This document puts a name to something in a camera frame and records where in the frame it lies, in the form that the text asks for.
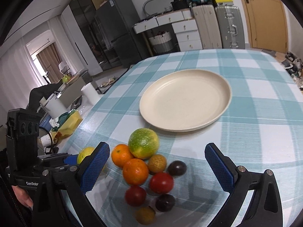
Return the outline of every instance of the person's hand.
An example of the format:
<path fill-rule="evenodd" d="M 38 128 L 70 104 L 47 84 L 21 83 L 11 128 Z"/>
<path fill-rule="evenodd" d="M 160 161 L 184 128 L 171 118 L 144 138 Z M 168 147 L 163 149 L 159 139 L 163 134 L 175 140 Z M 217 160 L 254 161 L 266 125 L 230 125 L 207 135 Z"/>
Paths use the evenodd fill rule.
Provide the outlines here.
<path fill-rule="evenodd" d="M 19 186 L 12 186 L 12 188 L 15 192 L 18 201 L 22 205 L 26 207 L 32 207 L 34 205 L 31 197 L 29 197 L 28 193 L 24 189 L 21 189 Z"/>

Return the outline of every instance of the green citrus fruit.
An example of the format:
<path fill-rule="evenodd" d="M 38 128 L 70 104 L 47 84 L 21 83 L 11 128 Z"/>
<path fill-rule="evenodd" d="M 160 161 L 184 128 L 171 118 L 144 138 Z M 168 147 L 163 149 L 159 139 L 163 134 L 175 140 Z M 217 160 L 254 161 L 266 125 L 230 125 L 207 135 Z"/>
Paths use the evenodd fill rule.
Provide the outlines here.
<path fill-rule="evenodd" d="M 158 150 L 159 138 L 153 130 L 140 128 L 129 137 L 128 147 L 134 157 L 148 159 Z"/>
<path fill-rule="evenodd" d="M 83 159 L 88 156 L 88 155 L 91 155 L 91 153 L 94 151 L 94 148 L 93 147 L 86 147 L 84 149 L 82 149 L 80 151 L 80 153 L 78 154 L 78 157 L 77 157 L 77 163 L 80 164 Z"/>

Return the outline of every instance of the screw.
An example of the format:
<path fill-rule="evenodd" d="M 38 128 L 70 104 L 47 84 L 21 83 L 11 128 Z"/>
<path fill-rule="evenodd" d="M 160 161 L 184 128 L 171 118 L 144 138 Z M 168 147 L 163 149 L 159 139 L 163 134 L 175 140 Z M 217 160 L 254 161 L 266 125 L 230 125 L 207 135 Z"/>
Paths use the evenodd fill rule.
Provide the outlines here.
<path fill-rule="evenodd" d="M 270 176 L 272 176 L 274 173 L 272 172 L 272 170 L 267 170 L 266 173 Z"/>
<path fill-rule="evenodd" d="M 71 166 L 71 167 L 69 168 L 69 170 L 70 170 L 71 172 L 75 172 L 77 169 L 78 169 L 77 166 Z"/>
<path fill-rule="evenodd" d="M 246 168 L 244 166 L 238 166 L 238 170 L 243 173 L 246 171 Z"/>
<path fill-rule="evenodd" d="M 48 174 L 48 170 L 44 170 L 43 172 L 42 172 L 42 175 L 43 176 L 46 176 Z"/>

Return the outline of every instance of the gray refrigerator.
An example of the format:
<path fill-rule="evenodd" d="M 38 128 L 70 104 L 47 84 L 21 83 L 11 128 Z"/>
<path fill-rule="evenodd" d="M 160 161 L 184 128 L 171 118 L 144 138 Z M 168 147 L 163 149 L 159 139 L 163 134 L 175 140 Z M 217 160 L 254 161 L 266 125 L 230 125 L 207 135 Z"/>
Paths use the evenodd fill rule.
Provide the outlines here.
<path fill-rule="evenodd" d="M 97 10 L 96 17 L 125 68 L 150 56 L 142 35 L 132 28 L 140 17 L 131 0 L 109 0 Z"/>

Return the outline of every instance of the plate rim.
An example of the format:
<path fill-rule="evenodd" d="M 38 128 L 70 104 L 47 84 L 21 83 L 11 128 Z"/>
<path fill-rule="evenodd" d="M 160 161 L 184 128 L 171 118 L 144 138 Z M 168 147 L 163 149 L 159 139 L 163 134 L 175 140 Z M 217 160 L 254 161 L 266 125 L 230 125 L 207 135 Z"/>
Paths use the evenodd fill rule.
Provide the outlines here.
<path fill-rule="evenodd" d="M 141 109 L 142 109 L 142 98 L 144 96 L 144 94 L 146 93 L 146 91 L 151 88 L 154 84 L 156 84 L 157 82 L 159 82 L 161 79 L 169 76 L 169 75 L 172 75 L 172 74 L 175 74 L 177 72 L 184 72 L 184 71 L 193 71 L 193 70 L 196 70 L 196 71 L 204 71 L 204 72 L 210 72 L 212 74 L 215 74 L 217 75 L 218 77 L 220 77 L 221 79 L 224 80 L 224 82 L 227 84 L 228 88 L 229 88 L 229 91 L 230 91 L 230 95 L 229 95 L 229 100 L 228 100 L 228 103 L 226 105 L 226 107 L 224 108 L 224 110 L 219 114 L 217 115 L 215 118 L 213 118 L 212 120 L 208 121 L 207 123 L 204 123 L 202 125 L 199 125 L 199 126 L 195 126 L 195 127 L 191 127 L 191 128 L 187 128 L 187 129 L 166 129 L 166 128 L 162 128 L 162 127 L 159 127 L 159 126 L 156 126 L 154 124 L 152 124 L 151 122 L 148 121 L 148 119 L 146 119 L 146 117 L 144 117 L 144 115 L 142 115 L 142 112 L 141 112 Z M 139 111 L 140 111 L 140 114 L 142 116 L 142 118 L 147 122 L 149 123 L 150 125 L 158 128 L 158 129 L 161 129 L 161 130 L 165 130 L 165 131 L 171 131 L 171 132 L 189 132 L 189 131 L 194 131 L 194 130 L 198 130 L 198 129 L 201 129 L 201 128 L 204 128 L 206 126 L 209 126 L 211 125 L 212 123 L 214 123 L 216 120 L 218 120 L 222 114 L 228 109 L 230 103 L 231 103 L 231 99 L 232 99 L 232 88 L 229 84 L 229 82 L 225 79 L 225 77 L 223 77 L 222 75 L 216 73 L 216 72 L 212 72 L 212 71 L 209 71 L 209 70 L 205 70 L 205 69 L 195 69 L 195 68 L 192 68 L 192 69 L 184 69 L 184 70 L 180 70 L 180 71 L 176 71 L 176 72 L 172 72 L 172 73 L 169 73 L 163 77 L 161 77 L 160 79 L 158 79 L 157 81 L 155 81 L 154 83 L 152 83 L 152 85 L 150 85 L 143 93 L 143 95 L 141 96 L 140 98 L 140 103 L 139 103 Z"/>

